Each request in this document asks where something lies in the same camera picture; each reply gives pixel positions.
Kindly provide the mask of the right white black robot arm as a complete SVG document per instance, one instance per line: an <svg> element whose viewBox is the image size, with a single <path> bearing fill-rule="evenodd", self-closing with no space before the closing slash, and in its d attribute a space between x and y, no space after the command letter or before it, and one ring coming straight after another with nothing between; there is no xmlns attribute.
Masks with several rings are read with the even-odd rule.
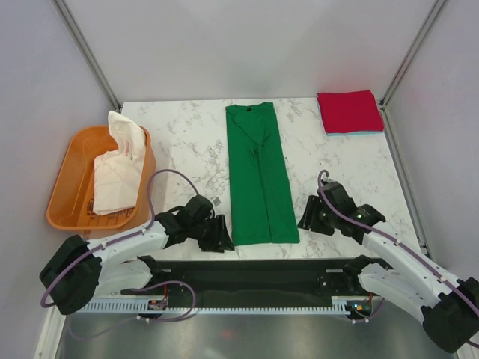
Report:
<svg viewBox="0 0 479 359"><path fill-rule="evenodd" d="M474 345L478 334L478 281L462 280L411 249L371 205L358 206L336 181L319 179L316 195L308 198L298 227L332 236L340 232L374 252L388 267L361 255L344 269L344 289L379 295L420 322L442 350L456 352Z"/></svg>

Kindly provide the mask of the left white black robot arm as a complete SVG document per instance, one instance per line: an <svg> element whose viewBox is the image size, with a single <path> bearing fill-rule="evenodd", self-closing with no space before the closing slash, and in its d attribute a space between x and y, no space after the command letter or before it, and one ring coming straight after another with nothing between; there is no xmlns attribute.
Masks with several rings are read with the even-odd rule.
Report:
<svg viewBox="0 0 479 359"><path fill-rule="evenodd" d="M39 274L46 289L40 304L48 307L50 298L61 314L70 315L105 295L156 294L165 281L151 253L187 239L194 239L203 252L234 249L225 217L201 195L122 233L90 241L71 236Z"/></svg>

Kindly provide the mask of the green t shirt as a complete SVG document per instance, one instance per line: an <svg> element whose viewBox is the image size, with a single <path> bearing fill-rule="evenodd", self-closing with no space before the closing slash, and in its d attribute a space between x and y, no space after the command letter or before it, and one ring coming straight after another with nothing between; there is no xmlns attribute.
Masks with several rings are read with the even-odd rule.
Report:
<svg viewBox="0 0 479 359"><path fill-rule="evenodd" d="M229 105L225 113L234 244L299 243L274 105Z"/></svg>

